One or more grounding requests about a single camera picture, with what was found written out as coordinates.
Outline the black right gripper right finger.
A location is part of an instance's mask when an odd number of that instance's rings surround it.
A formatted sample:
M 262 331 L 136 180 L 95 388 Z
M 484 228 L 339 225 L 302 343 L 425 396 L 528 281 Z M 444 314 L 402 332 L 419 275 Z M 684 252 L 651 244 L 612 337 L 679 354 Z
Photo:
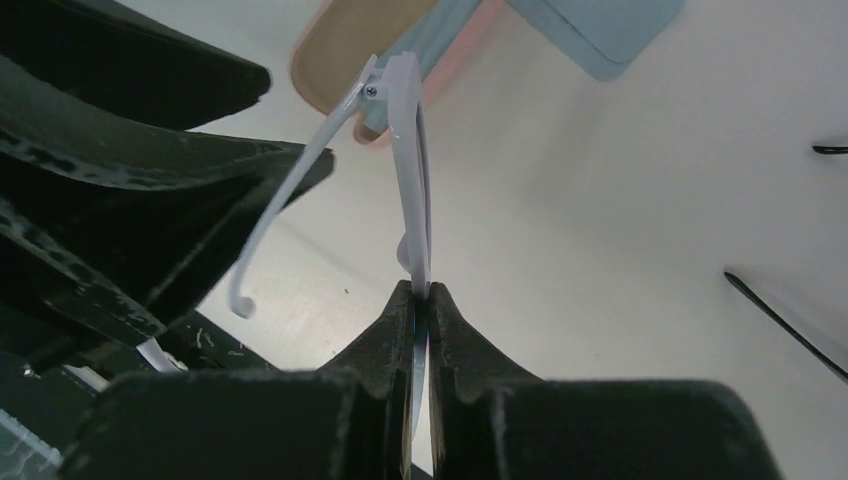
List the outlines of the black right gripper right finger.
M 747 405 L 714 381 L 544 380 L 431 286 L 438 479 L 777 479 Z

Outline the pink glasses case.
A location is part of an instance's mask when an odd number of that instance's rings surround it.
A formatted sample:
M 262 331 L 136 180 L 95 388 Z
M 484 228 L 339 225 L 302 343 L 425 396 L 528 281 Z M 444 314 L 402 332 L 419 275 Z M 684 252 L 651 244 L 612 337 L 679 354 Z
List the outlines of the pink glasses case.
M 387 51 L 438 1 L 326 1 L 304 30 L 290 62 L 295 90 L 329 114 L 372 55 Z

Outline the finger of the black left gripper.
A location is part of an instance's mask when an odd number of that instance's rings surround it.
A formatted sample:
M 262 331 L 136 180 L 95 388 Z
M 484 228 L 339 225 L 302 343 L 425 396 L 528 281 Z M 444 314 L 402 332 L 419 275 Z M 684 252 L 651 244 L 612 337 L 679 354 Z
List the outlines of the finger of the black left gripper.
M 239 113 L 271 87 L 265 67 L 116 1 L 4 1 L 1 55 L 101 110 L 178 130 Z
M 302 146 L 108 113 L 1 62 L 1 297 L 134 346 L 237 259 Z

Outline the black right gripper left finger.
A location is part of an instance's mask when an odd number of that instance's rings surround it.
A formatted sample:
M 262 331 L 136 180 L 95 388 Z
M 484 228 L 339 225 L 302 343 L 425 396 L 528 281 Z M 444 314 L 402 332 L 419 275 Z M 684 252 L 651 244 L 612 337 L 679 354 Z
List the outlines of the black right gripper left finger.
M 132 374 L 86 411 L 62 479 L 406 479 L 414 299 L 315 370 Z

